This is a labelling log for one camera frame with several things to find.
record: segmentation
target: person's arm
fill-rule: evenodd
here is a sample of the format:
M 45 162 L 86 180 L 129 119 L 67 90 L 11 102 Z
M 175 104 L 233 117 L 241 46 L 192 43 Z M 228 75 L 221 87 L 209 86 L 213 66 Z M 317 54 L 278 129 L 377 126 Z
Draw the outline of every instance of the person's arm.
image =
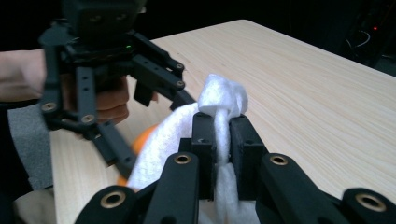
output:
M 40 98 L 45 71 L 41 49 L 0 52 L 0 102 Z
M 44 51 L 16 50 L 0 52 L 0 102 L 18 102 L 39 99 L 46 78 Z M 66 108 L 73 108 L 75 87 L 66 80 L 64 102 Z M 99 92 L 96 95 L 98 120 L 113 119 L 115 123 L 129 115 L 129 100 L 126 77 L 121 77 L 114 89 Z

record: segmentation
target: white towel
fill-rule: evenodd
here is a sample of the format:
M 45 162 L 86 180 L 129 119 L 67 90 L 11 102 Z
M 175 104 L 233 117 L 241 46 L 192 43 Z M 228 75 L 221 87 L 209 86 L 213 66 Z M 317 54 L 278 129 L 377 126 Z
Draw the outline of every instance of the white towel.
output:
M 166 118 L 148 137 L 128 180 L 127 186 L 142 189 L 158 180 L 166 159 L 178 152 L 180 138 L 191 138 L 192 117 L 201 111 L 214 118 L 218 151 L 218 176 L 215 188 L 216 217 L 212 220 L 200 203 L 200 223 L 260 223 L 254 202 L 240 202 L 233 165 L 229 163 L 229 121 L 248 110 L 248 95 L 239 83 L 210 74 L 198 103 L 184 105 Z

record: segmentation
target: light wood tabletop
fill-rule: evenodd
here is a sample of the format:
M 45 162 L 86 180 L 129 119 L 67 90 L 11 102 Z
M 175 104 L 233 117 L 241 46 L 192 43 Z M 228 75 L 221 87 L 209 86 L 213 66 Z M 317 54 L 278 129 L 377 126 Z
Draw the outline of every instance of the light wood tabletop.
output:
M 251 21 L 231 21 L 153 40 L 186 67 L 195 98 L 209 74 L 242 84 L 247 117 L 270 152 L 290 156 L 317 186 L 341 198 L 362 187 L 396 202 L 396 77 Z M 130 93 L 134 80 L 129 78 Z M 128 143 L 171 113 L 160 97 L 129 103 L 117 127 Z M 73 223 L 94 193 L 116 183 L 90 142 L 51 132 L 58 223 Z

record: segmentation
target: orange object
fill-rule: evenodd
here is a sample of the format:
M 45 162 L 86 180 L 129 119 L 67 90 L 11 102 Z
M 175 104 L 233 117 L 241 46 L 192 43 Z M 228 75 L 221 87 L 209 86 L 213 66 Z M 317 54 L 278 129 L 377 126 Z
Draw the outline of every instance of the orange object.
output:
M 139 134 L 136 139 L 132 142 L 131 144 L 131 150 L 134 152 L 134 154 L 138 155 L 140 151 L 143 148 L 143 145 L 145 145 L 146 141 L 149 138 L 149 135 L 157 128 L 158 124 L 153 125 L 149 128 L 147 128 L 145 131 L 143 131 L 141 134 Z M 117 185 L 119 186 L 126 186 L 127 179 L 125 179 L 123 176 L 120 176 Z

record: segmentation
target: white cloth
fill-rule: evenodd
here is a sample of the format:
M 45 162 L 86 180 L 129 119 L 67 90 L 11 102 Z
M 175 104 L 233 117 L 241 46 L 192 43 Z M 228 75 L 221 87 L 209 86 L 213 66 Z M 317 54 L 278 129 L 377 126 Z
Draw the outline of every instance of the white cloth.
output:
M 192 117 L 201 111 L 214 118 L 218 152 L 215 188 L 216 218 L 207 216 L 200 203 L 200 223 L 260 223 L 254 202 L 239 202 L 233 165 L 229 163 L 229 121 L 248 110 L 248 95 L 239 83 L 210 74 L 198 102 L 184 105 L 166 118 L 148 137 L 128 180 L 128 186 L 142 189 L 160 178 L 166 159 L 178 151 L 180 138 L 191 138 Z

